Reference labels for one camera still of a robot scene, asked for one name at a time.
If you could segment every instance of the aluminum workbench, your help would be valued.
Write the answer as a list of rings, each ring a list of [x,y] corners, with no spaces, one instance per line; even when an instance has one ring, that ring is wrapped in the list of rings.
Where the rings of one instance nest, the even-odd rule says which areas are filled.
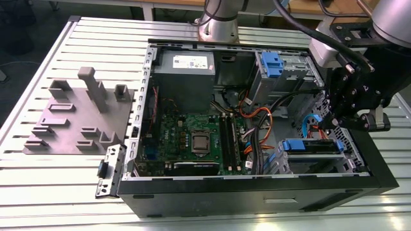
[[[196,40],[195,31],[187,24],[117,19],[67,23],[0,130],[0,230],[411,230],[411,110],[399,95],[384,109],[391,131],[371,136],[400,187],[327,212],[139,219],[120,199],[95,199],[101,155],[21,152],[53,79],[84,87],[77,69],[92,66],[107,88],[127,84],[137,91],[147,39]],[[306,48],[310,42],[296,31],[240,27],[239,35],[243,44]]]

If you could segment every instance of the blue cable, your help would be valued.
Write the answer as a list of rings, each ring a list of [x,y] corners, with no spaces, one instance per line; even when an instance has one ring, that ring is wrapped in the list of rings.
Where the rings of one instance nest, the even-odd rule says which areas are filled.
[[[303,137],[304,138],[307,138],[307,133],[308,133],[308,131],[307,131],[307,122],[308,122],[310,117],[312,117],[316,120],[316,122],[322,122],[322,120],[323,120],[318,114],[308,114],[304,117],[304,119],[303,119],[303,126],[302,126]]]

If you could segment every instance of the power supply label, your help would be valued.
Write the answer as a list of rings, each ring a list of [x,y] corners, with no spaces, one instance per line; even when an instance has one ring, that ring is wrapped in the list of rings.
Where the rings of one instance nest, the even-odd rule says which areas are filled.
[[[207,56],[176,55],[172,58],[174,68],[208,69]]]

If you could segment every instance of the motherboard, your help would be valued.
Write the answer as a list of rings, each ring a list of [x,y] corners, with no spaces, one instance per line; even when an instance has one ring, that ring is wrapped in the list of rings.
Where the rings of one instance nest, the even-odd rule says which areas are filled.
[[[157,144],[143,147],[140,175],[246,175],[240,132],[243,118],[234,115],[164,114]]]

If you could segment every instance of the green circuit board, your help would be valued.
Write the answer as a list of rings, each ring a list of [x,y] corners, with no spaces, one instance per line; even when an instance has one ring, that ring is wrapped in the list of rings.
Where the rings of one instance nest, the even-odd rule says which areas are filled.
[[[244,127],[242,118],[234,119],[235,135]],[[192,152],[192,133],[203,132],[210,137],[210,153],[199,156]],[[223,147],[218,115],[163,115],[160,122],[159,145],[144,149],[147,155],[147,172],[149,176],[164,175],[164,165],[172,162],[214,162],[220,165],[219,175],[244,175],[246,169],[240,160],[242,145],[236,143],[238,166],[223,165]]]

